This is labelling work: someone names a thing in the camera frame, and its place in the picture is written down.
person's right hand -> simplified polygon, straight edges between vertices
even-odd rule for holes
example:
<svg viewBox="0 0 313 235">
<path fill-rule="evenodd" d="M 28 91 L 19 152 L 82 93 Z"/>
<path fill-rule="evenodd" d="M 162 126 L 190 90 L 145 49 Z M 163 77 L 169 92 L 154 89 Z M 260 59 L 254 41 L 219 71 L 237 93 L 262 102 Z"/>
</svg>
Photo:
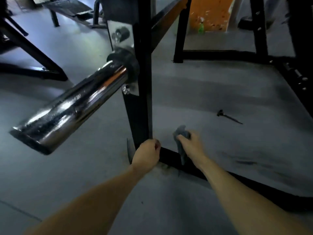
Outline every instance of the person's right hand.
<svg viewBox="0 0 313 235">
<path fill-rule="evenodd" d="M 195 131 L 189 131 L 190 140 L 182 135 L 178 135 L 177 139 L 182 143 L 187 156 L 193 161 L 194 165 L 200 169 L 201 165 L 208 159 L 205 155 L 201 139 Z"/>
</svg>

tool on floor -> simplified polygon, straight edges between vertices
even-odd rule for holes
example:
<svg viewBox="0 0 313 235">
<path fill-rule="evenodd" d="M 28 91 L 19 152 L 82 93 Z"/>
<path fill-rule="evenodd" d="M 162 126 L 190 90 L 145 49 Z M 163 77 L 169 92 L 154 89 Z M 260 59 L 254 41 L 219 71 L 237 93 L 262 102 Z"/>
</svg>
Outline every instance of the tool on floor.
<svg viewBox="0 0 313 235">
<path fill-rule="evenodd" d="M 177 149 L 178 149 L 178 153 L 180 155 L 181 161 L 182 161 L 182 165 L 185 164 L 188 157 L 187 157 L 187 154 L 186 154 L 184 148 L 182 147 L 182 143 L 176 137 L 181 134 L 185 138 L 190 139 L 191 134 L 187 130 L 185 130 L 185 128 L 186 128 L 186 125 L 181 125 L 173 133 L 173 137 L 174 137 L 174 140 L 177 144 Z"/>
<path fill-rule="evenodd" d="M 237 123 L 239 123 L 239 124 L 243 124 L 242 122 L 240 122 L 240 121 L 234 119 L 233 117 L 230 117 L 230 116 L 224 114 L 224 111 L 223 111 L 223 110 L 219 110 L 219 111 L 217 112 L 217 116 L 224 116 L 224 117 L 226 117 L 226 118 L 231 119 L 231 120 L 234 121 L 234 122 L 237 122 Z"/>
</svg>

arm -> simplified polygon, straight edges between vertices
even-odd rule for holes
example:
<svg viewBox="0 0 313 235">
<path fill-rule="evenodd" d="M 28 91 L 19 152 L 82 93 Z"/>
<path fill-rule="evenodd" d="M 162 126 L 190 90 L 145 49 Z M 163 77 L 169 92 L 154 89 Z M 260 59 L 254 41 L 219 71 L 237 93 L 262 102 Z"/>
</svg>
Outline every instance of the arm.
<svg viewBox="0 0 313 235">
<path fill-rule="evenodd" d="M 248 188 L 209 159 L 199 136 L 191 133 L 188 140 L 178 136 L 187 155 L 202 171 L 214 189 L 222 207 L 240 235 L 311 234 L 300 221 Z"/>
<path fill-rule="evenodd" d="M 107 234 L 128 194 L 159 161 L 160 149 L 158 140 L 145 141 L 123 174 L 76 198 L 29 234 Z"/>
</svg>

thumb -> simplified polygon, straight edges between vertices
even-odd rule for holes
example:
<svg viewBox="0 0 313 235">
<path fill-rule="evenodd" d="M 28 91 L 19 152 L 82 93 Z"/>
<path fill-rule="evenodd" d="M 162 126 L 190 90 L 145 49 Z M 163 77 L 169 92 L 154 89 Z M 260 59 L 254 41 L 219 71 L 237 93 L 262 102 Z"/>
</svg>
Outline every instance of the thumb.
<svg viewBox="0 0 313 235">
<path fill-rule="evenodd" d="M 185 138 L 181 134 L 176 137 L 183 145 L 189 142 L 189 139 Z"/>
</svg>

chrome bar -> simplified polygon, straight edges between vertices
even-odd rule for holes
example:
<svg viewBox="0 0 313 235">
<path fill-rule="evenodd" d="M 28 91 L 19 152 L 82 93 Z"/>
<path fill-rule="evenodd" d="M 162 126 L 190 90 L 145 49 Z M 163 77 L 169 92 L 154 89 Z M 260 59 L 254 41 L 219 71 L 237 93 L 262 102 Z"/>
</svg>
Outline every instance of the chrome bar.
<svg viewBox="0 0 313 235">
<path fill-rule="evenodd" d="M 111 60 L 94 74 L 57 97 L 36 114 L 13 127 L 10 134 L 50 154 L 105 103 L 128 79 L 128 71 Z"/>
</svg>

